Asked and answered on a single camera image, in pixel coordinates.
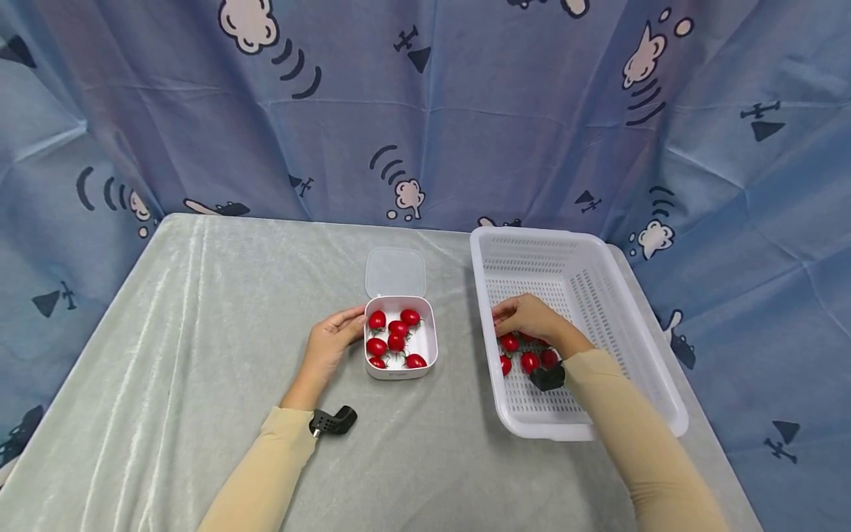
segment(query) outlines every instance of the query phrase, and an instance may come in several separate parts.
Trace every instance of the square white container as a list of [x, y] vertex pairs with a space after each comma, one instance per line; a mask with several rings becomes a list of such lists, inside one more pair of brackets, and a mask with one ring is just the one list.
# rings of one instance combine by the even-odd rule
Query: square white container
[[[369, 359], [371, 356], [367, 353], [366, 341], [372, 338], [369, 330], [368, 322], [363, 326], [363, 361], [366, 364], [367, 373], [375, 379], [379, 380], [406, 380], [419, 379], [426, 373], [431, 371], [431, 368], [437, 362], [437, 332], [434, 326], [434, 311], [431, 309], [431, 304], [425, 299], [414, 295], [381, 295], [373, 298], [367, 303], [366, 316], [369, 317], [375, 311], [384, 311], [387, 316], [387, 324], [391, 321], [399, 319], [399, 314], [406, 308], [413, 309], [420, 314], [419, 327], [408, 340], [405, 346], [407, 354], [417, 353], [425, 359], [424, 368], [405, 368], [403, 355], [391, 355], [385, 357], [387, 368], [376, 368]], [[386, 327], [383, 334], [378, 335], [384, 341], [387, 341]]]
[[538, 390], [521, 371], [503, 377], [490, 309], [529, 292], [605, 349], [676, 437], [688, 412], [606, 243], [592, 235], [479, 227], [470, 235], [473, 273], [497, 414], [522, 438], [594, 439], [588, 414], [566, 388]]

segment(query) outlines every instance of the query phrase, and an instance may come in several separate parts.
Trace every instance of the white plastic container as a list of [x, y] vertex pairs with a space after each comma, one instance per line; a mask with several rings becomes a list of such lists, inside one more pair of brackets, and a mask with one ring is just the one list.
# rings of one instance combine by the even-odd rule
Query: white plastic container
[[566, 231], [479, 227], [470, 236], [473, 272], [497, 414], [521, 438], [594, 439], [588, 414], [566, 388], [538, 390], [519, 368], [502, 375], [490, 309], [530, 293], [607, 350], [676, 437], [688, 428], [679, 392], [606, 243]]
[[[363, 326], [363, 355], [367, 373], [380, 380], [419, 379], [431, 371], [437, 362], [437, 332], [434, 323], [434, 311], [424, 299], [426, 295], [426, 263], [413, 249], [376, 248], [367, 258], [364, 284], [367, 294], [373, 299], [367, 303], [366, 315], [375, 311], [384, 311], [387, 324], [399, 319], [406, 308], [417, 311], [420, 325], [407, 341], [406, 354], [416, 353], [425, 359], [424, 368], [405, 367], [404, 357], [388, 354], [384, 357], [385, 369], [376, 368], [369, 359], [366, 342], [372, 337], [369, 323]], [[379, 335], [387, 341], [387, 331]]]
[[[421, 297], [412, 295], [384, 295], [372, 299], [367, 304], [366, 315], [371, 316], [375, 311], [384, 311], [387, 323], [399, 319], [399, 315], [405, 309], [412, 309], [420, 315], [420, 325], [411, 334], [405, 347], [407, 354], [417, 353], [425, 359], [424, 368], [406, 368], [403, 355], [393, 355], [388, 352], [384, 357], [387, 367], [376, 368], [369, 359], [372, 357], [366, 348], [366, 340], [375, 337], [369, 330], [369, 323], [363, 326], [363, 361], [366, 363], [367, 373], [380, 380], [405, 380], [419, 379], [428, 373], [437, 362], [437, 332], [434, 327], [434, 311], [431, 304]], [[378, 334], [378, 338], [387, 341], [387, 332]]]

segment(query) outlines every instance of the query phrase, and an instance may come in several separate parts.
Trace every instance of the black wrist device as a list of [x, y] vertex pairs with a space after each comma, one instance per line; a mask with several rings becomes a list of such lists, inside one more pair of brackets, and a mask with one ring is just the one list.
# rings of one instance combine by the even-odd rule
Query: black wrist device
[[337, 415], [331, 415], [320, 409], [313, 411], [313, 419], [309, 425], [313, 437], [319, 434], [346, 434], [357, 421], [357, 412], [351, 406], [344, 406]]

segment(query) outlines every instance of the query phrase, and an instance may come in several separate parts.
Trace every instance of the left hand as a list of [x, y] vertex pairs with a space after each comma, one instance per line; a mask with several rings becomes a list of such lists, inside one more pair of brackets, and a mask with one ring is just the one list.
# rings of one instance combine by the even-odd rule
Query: left hand
[[363, 337], [364, 305], [337, 312], [311, 329], [305, 357], [281, 408], [311, 411], [334, 377], [346, 348]]

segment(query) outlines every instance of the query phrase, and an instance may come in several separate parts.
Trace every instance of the human hand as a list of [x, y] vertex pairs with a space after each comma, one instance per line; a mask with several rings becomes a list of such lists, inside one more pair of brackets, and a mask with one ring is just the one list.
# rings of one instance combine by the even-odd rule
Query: human hand
[[492, 314], [497, 336], [519, 331], [540, 338], [554, 346], [564, 359], [594, 349], [572, 323], [534, 295], [511, 297], [495, 306]]
[[337, 312], [313, 326], [299, 373], [281, 400], [282, 409], [311, 411], [316, 408], [346, 348], [363, 336], [365, 308], [360, 305]]

